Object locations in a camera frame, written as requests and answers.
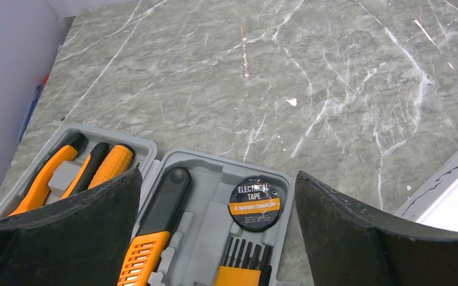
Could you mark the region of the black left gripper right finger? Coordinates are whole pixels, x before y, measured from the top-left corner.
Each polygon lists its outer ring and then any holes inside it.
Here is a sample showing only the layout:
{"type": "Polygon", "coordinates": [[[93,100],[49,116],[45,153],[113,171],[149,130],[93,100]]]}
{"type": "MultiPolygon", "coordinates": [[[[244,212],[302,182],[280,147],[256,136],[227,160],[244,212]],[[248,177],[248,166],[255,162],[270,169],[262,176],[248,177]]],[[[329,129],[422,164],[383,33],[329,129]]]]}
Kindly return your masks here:
{"type": "Polygon", "coordinates": [[[381,211],[303,171],[295,204],[315,285],[458,285],[458,232],[381,211]]]}

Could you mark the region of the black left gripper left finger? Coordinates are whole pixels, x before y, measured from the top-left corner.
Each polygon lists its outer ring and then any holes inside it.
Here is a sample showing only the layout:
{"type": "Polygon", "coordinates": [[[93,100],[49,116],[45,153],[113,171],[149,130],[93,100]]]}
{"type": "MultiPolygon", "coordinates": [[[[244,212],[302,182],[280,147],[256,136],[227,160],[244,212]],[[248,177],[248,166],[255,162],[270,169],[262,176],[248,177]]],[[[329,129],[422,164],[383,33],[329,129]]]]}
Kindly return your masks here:
{"type": "Polygon", "coordinates": [[[0,285],[116,285],[137,218],[138,169],[0,220],[0,285]]]}

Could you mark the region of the white power strip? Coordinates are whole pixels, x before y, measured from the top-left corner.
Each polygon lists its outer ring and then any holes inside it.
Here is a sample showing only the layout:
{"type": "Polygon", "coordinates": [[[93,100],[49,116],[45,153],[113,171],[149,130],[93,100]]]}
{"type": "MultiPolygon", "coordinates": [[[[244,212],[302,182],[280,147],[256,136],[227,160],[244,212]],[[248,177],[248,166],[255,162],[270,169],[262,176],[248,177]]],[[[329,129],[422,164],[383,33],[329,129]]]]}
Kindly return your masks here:
{"type": "Polygon", "coordinates": [[[458,232],[458,151],[394,215],[458,232]]]}

